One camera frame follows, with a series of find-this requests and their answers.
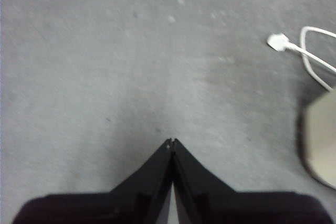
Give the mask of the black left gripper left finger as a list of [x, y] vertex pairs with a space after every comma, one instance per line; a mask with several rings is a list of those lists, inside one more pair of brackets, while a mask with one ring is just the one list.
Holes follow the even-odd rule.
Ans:
[[109, 192], [58, 194], [25, 203], [14, 223], [156, 223], [171, 191], [172, 140], [166, 140]]

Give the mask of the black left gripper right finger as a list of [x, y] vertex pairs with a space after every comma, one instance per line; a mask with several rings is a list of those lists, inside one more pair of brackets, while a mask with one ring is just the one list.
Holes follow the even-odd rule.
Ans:
[[178, 205], [190, 223], [332, 223], [316, 198], [288, 191], [236, 191], [178, 140], [172, 162]]

